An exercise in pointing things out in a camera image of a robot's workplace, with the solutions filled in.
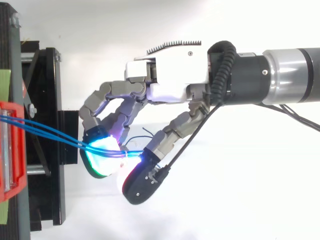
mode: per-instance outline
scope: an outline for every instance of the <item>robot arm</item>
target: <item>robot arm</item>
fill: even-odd
[[[158,163],[176,141],[195,132],[210,106],[320,101],[320,48],[267,50],[255,55],[237,54],[226,41],[209,51],[200,41],[176,41],[147,53],[127,63],[125,81],[103,83],[79,111],[85,142],[109,134],[121,145],[129,125],[147,103],[189,103],[189,112],[154,135],[141,154],[141,163],[126,179],[122,192],[132,204],[144,202],[157,190],[170,170],[159,168]],[[100,120],[98,114],[114,98],[124,101],[115,113]]]

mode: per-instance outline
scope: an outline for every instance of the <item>black wire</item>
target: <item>black wire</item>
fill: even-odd
[[[293,113],[291,113],[284,105],[280,105],[280,107],[282,108],[282,110],[287,114],[289,115],[291,118],[293,118],[294,120],[297,120],[299,123],[302,123],[303,125],[309,127],[309,128],[312,128],[318,132],[320,132],[320,128],[316,127],[316,123],[308,120],[308,119],[301,119],[301,117],[299,115],[295,115]]]
[[[137,138],[149,138],[149,139],[152,139],[152,136],[133,136],[131,137],[124,146],[127,146],[127,144],[132,140],[132,139],[137,139]]]
[[[273,105],[264,105],[263,103],[260,103],[260,104],[256,104],[257,106],[259,107],[263,107],[263,108],[267,108],[267,109],[271,109],[271,110],[274,110],[274,111],[277,111],[277,112],[280,112],[280,113],[283,113],[283,114],[287,114],[289,115],[291,118],[293,118],[294,120],[298,121],[299,123],[309,127],[309,128],[312,128],[318,132],[320,132],[320,125],[313,122],[313,121],[310,121],[302,116],[299,116],[295,111],[293,111],[291,108],[289,108],[287,105],[283,104],[283,105],[280,105],[281,108],[279,107],[276,107],[276,106],[273,106]]]
[[[282,104],[280,105],[280,107],[283,106],[286,109],[290,110],[294,115],[296,115],[297,117],[300,117],[295,111],[293,111],[289,106],[287,106],[286,104]]]
[[[147,133],[151,134],[152,137],[154,137],[155,135],[153,135],[152,132],[150,132],[149,130],[145,129],[144,127],[142,128],[143,130],[145,130]]]
[[[195,136],[198,134],[200,129],[203,127],[203,125],[206,123],[206,121],[211,117],[212,114],[214,114],[215,111],[217,111],[222,106],[222,103],[218,103],[205,118],[202,120],[202,122],[199,124],[199,126],[196,128],[196,130],[193,132],[193,134],[189,137],[189,139],[185,142],[185,144],[181,147],[181,149],[177,152],[177,154],[172,158],[172,160],[167,165],[169,168],[172,167],[172,165],[177,161],[177,159],[180,157],[180,155],[184,152],[184,150],[188,147],[188,145],[191,143],[191,141],[195,138]]]

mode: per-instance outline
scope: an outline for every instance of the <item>robotic finger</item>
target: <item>robotic finger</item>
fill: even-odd
[[[201,96],[189,102],[189,112],[183,112],[158,131],[141,154],[141,163],[128,175],[122,187],[126,199],[134,205],[146,201],[162,184],[170,165],[160,168],[160,163],[174,148],[174,143],[195,132],[210,110],[209,94],[205,84],[191,86],[193,96]]]

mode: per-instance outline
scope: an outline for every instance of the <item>white wall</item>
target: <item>white wall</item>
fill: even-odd
[[[125,63],[170,40],[229,40],[238,52],[320,47],[315,0],[9,0],[21,38],[56,47],[62,105],[79,109]],[[116,103],[108,108],[112,110]],[[320,104],[296,104],[320,123]],[[147,106],[132,136],[187,107]],[[148,140],[137,141],[142,148]],[[183,141],[176,145],[176,151]],[[32,240],[300,240],[320,238],[319,134],[257,106],[228,106],[205,125],[146,203],[130,205],[116,177],[65,167],[67,218]]]

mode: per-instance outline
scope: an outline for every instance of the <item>blue wire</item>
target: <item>blue wire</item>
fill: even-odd
[[[74,141],[74,142],[76,142],[76,143],[78,143],[78,144],[81,144],[81,145],[83,145],[83,146],[85,146],[85,147],[87,147],[87,148],[91,148],[91,149],[96,150],[96,151],[107,152],[107,153],[117,153],[117,154],[118,154],[118,153],[122,153],[122,154],[126,154],[125,151],[106,150],[106,149],[103,149],[103,148],[98,148],[98,147],[90,146],[89,144],[84,143],[84,142],[82,142],[82,141],[79,141],[79,140],[77,140],[77,139],[75,139],[75,138],[73,138],[73,137],[71,137],[71,136],[69,136],[69,135],[67,135],[67,134],[65,134],[65,133],[57,130],[57,129],[54,129],[54,128],[50,127],[50,126],[41,124],[41,123],[36,122],[36,121],[31,121],[31,120],[27,120],[27,119],[24,119],[24,118],[13,117],[13,116],[5,116],[5,115],[0,115],[0,118],[17,120],[17,121],[21,121],[21,122],[25,122],[25,123],[29,123],[29,124],[33,124],[33,125],[39,126],[39,127],[41,127],[41,128],[50,130],[50,131],[52,131],[52,132],[54,132],[54,133],[57,133],[57,134],[65,137],[65,138],[67,138],[67,139],[70,139],[70,140],[72,140],[72,141]]]
[[[108,158],[123,158],[124,157],[124,154],[122,154],[122,155],[115,155],[115,154],[114,155],[108,155],[107,153],[104,153],[104,152],[93,151],[91,149],[87,149],[85,147],[79,146],[79,145],[77,145],[75,143],[72,143],[70,141],[67,141],[67,140],[65,140],[63,138],[57,137],[57,136],[55,136],[55,135],[53,135],[51,133],[44,132],[45,134],[43,134],[43,133],[38,131],[39,129],[30,127],[30,126],[27,126],[27,125],[23,125],[23,124],[18,123],[18,122],[14,122],[14,121],[10,121],[10,120],[1,120],[1,121],[4,122],[4,123],[8,123],[8,124],[14,125],[14,126],[16,126],[18,128],[21,128],[21,129],[23,129],[26,132],[29,132],[31,134],[34,134],[34,135],[37,135],[37,136],[40,136],[40,137],[43,137],[43,138],[47,138],[47,139],[50,139],[50,140],[66,143],[66,144],[69,144],[69,145],[71,145],[73,147],[85,150],[87,152],[91,152],[91,153],[93,153],[95,155],[99,155],[99,156],[102,156],[102,157],[108,157]]]
[[[25,125],[25,124],[21,124],[19,122],[15,122],[15,121],[11,121],[11,120],[5,120],[5,119],[0,119],[1,122],[4,122],[4,123],[8,123],[8,124],[11,124],[11,125],[14,125],[18,128],[21,128],[21,129],[24,129],[26,132],[29,132],[31,134],[35,134],[35,135],[38,135],[40,137],[43,137],[43,138],[47,138],[47,139],[51,139],[51,140],[54,140],[54,141],[58,141],[58,142],[62,142],[62,143],[65,143],[65,144],[68,144],[68,145],[71,145],[73,147],[76,147],[76,148],[79,148],[79,149],[82,149],[84,151],[87,151],[87,152],[91,152],[95,155],[99,155],[99,156],[102,156],[102,157],[108,157],[108,158],[123,158],[126,154],[126,152],[123,152],[123,151],[117,151],[118,154],[114,154],[114,153],[108,153],[106,152],[107,150],[103,149],[103,151],[94,151],[92,149],[88,149],[86,147],[82,147],[80,145],[77,145],[75,143],[72,143],[68,140],[65,140],[61,137],[58,137],[56,135],[53,135],[49,132],[46,132],[46,131],[43,131],[41,129],[37,129],[37,128],[34,128],[32,126],[28,126],[28,125]],[[135,151],[135,152],[128,152],[128,156],[132,155],[132,156],[135,156],[134,154],[135,153],[141,153],[141,151]]]
[[[144,135],[144,136],[133,136],[133,137],[131,137],[131,138],[126,142],[126,144],[125,144],[124,146],[127,146],[127,144],[128,144],[132,139],[137,139],[137,138],[150,138],[150,139],[152,139],[152,136],[146,136],[146,135]]]
[[[151,134],[152,137],[155,136],[152,132],[150,132],[149,130],[145,129],[144,127],[142,129],[145,130],[147,133]]]

